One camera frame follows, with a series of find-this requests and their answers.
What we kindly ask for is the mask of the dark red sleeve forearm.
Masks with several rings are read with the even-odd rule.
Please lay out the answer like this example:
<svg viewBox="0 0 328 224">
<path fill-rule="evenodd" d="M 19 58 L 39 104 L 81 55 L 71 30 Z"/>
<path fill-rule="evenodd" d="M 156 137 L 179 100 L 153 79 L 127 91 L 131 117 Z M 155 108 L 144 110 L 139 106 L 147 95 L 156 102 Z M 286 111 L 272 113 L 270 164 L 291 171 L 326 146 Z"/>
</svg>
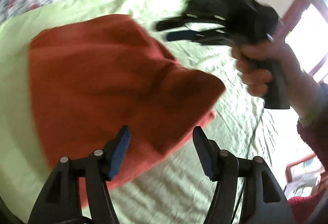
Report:
<svg viewBox="0 0 328 224">
<path fill-rule="evenodd" d="M 319 96 L 314 107 L 297 123 L 302 140 L 310 146 L 327 170 L 327 84 L 320 84 Z M 296 223 L 304 223 L 320 202 L 324 192 L 309 197 L 288 200 Z"/>
</svg>

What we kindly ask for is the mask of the person's right hand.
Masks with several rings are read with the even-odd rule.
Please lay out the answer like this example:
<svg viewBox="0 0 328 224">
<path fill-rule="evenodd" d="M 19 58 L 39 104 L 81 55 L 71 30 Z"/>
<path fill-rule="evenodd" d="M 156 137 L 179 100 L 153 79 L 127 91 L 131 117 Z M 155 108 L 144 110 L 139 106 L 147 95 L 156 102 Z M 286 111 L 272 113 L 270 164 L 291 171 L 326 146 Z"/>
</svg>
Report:
<svg viewBox="0 0 328 224">
<path fill-rule="evenodd" d="M 269 71 L 259 69 L 252 61 L 274 59 L 281 64 L 287 81 L 288 100 L 298 116 L 305 117 L 317 104 L 319 84 L 301 69 L 294 52 L 283 40 L 233 46 L 231 55 L 236 59 L 236 67 L 241 73 L 240 78 L 247 85 L 250 95 L 265 96 L 269 90 L 267 84 L 273 79 Z"/>
</svg>

